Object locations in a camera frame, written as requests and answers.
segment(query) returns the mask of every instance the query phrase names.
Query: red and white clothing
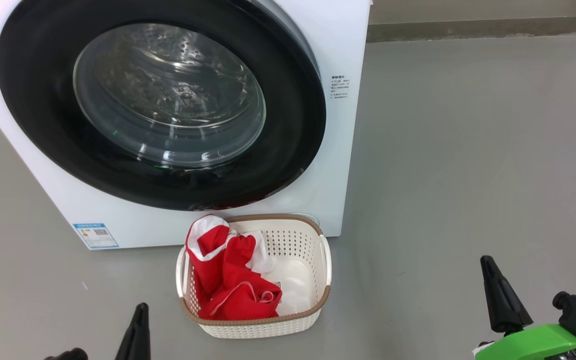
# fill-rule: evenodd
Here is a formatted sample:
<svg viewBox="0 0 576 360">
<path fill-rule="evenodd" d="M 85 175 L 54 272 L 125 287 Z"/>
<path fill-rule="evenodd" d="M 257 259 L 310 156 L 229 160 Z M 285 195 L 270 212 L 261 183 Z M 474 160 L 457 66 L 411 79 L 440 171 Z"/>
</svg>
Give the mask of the red and white clothing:
<svg viewBox="0 0 576 360">
<path fill-rule="evenodd" d="M 202 319 L 243 321 L 277 316 L 282 291 L 261 274 L 272 271 L 261 231 L 238 234 L 219 216 L 197 219 L 185 239 Z"/>
</svg>

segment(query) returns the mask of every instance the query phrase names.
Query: front-loading washing machine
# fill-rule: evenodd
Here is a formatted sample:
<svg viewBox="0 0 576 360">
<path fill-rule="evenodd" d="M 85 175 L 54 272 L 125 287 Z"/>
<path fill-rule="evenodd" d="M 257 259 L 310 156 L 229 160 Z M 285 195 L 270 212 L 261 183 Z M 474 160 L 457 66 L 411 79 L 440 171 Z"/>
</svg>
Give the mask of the front-loading washing machine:
<svg viewBox="0 0 576 360">
<path fill-rule="evenodd" d="M 0 0 L 0 129 L 90 249 L 341 234 L 370 0 Z"/>
</svg>

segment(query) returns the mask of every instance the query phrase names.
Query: blue and white sticker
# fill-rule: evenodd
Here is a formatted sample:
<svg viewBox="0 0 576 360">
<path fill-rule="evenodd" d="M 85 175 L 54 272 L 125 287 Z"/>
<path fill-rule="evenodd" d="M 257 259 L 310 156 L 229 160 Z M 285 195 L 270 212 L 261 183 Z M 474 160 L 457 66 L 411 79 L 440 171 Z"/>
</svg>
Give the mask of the blue and white sticker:
<svg viewBox="0 0 576 360">
<path fill-rule="evenodd" d="M 90 249 L 119 248 L 103 223 L 73 223 L 72 225 Z"/>
</svg>

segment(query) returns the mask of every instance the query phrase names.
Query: white basket handle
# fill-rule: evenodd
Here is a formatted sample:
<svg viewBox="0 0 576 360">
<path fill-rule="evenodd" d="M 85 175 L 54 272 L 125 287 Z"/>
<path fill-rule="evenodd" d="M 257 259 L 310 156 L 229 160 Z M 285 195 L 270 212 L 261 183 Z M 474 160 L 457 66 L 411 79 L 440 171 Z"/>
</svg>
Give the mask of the white basket handle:
<svg viewBox="0 0 576 360">
<path fill-rule="evenodd" d="M 174 280 L 176 282 L 176 294 L 179 298 L 183 298 L 188 291 L 188 276 L 190 265 L 188 263 L 188 256 L 186 256 L 186 247 L 184 246 L 179 251 L 179 256 L 176 258 L 176 271 Z"/>
<path fill-rule="evenodd" d="M 323 248 L 322 251 L 326 260 L 326 285 L 330 285 L 332 283 L 332 256 L 330 255 L 330 246 L 326 236 L 319 235 L 319 237 L 321 239 L 320 246 Z"/>
</svg>

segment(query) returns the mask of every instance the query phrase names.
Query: white plastic basket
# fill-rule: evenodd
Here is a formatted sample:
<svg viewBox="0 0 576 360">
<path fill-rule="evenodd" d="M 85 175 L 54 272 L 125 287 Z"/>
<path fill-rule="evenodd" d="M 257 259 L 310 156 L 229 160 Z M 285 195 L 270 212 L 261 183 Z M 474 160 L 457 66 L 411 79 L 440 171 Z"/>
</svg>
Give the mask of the white plastic basket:
<svg viewBox="0 0 576 360">
<path fill-rule="evenodd" d="M 242 321 L 207 320 L 197 316 L 193 265 L 186 248 L 176 262 L 176 292 L 186 315 L 208 334 L 223 339 L 279 337 L 307 330 L 320 316 L 330 294 L 332 263 L 326 237 L 309 218 L 294 214 L 264 214 L 226 219 L 239 233 L 261 230 L 274 270 L 263 277 L 280 283 L 279 317 Z"/>
</svg>

